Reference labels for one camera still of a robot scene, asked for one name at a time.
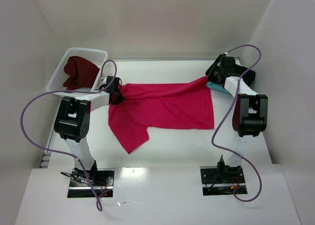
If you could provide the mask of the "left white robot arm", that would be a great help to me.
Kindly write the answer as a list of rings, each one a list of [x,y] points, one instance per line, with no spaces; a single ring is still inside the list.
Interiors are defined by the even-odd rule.
[[[106,82],[97,89],[97,94],[62,98],[54,131],[66,142],[70,153],[75,156],[74,172],[71,176],[76,180],[81,179],[91,183],[97,180],[97,164],[87,142],[90,115],[92,111],[103,106],[123,102],[121,87],[122,81],[119,77],[108,76]]]

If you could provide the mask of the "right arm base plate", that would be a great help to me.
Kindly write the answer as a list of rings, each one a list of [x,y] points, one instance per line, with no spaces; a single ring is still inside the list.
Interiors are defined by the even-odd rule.
[[[201,167],[200,175],[204,196],[233,195],[235,189],[236,194],[248,193],[243,169],[240,166],[224,169],[220,173],[214,166]]]

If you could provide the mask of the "pink t shirt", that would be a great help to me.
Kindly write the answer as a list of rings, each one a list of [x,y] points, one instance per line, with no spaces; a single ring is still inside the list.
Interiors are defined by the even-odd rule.
[[[125,84],[123,102],[109,107],[108,125],[129,154],[150,139],[151,127],[213,129],[212,97],[206,84],[206,77],[189,83]]]

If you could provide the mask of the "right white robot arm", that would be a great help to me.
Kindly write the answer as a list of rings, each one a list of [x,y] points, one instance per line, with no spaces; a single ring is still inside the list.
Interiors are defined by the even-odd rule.
[[[235,58],[220,54],[206,71],[207,80],[224,88],[237,97],[232,117],[235,134],[228,152],[221,156],[217,164],[217,179],[224,183],[241,174],[242,156],[254,137],[265,131],[267,126],[268,97],[250,88],[255,80],[253,70],[237,65]]]

